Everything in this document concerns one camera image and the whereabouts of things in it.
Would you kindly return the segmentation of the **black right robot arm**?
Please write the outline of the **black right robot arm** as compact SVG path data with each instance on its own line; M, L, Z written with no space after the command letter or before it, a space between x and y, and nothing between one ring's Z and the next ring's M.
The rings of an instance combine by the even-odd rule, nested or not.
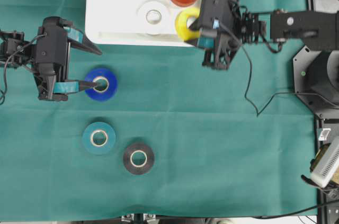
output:
M263 43L278 53L288 39L300 39L312 51L338 50L338 13L268 12L269 21L250 12L239 0L201 0L188 27L195 35L184 42L205 51L203 66L227 70L242 45Z

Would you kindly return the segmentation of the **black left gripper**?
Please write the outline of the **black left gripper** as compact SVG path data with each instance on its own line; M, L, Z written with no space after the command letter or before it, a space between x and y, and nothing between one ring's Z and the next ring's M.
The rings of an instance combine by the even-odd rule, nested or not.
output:
M67 21L50 16L43 20L33 49L34 80L38 99L43 101L66 101L65 94L78 93L100 86L97 82L66 79L69 44L72 48L102 55L102 51L81 30L66 26Z

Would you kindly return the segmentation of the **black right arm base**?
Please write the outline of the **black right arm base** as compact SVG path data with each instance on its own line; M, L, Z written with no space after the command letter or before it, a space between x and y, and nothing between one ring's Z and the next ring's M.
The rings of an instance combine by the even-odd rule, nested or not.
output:
M338 51L304 46L292 59L294 91L320 119L338 119Z

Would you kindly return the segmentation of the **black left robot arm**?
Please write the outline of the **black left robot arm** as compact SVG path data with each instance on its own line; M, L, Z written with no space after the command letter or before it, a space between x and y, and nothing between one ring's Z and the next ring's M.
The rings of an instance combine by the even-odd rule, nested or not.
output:
M1 40L1 67L27 69L34 77L39 100L67 101L69 94L98 86L97 82L68 79L71 48L102 53L72 21L50 16L31 41L18 31L2 31Z

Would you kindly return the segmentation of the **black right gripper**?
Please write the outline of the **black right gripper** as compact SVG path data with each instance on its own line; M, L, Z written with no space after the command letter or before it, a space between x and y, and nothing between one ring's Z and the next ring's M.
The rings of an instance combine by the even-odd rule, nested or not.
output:
M227 70L242 46L241 19L239 0L202 0L199 18L189 26L201 37L184 42L205 49L203 66Z

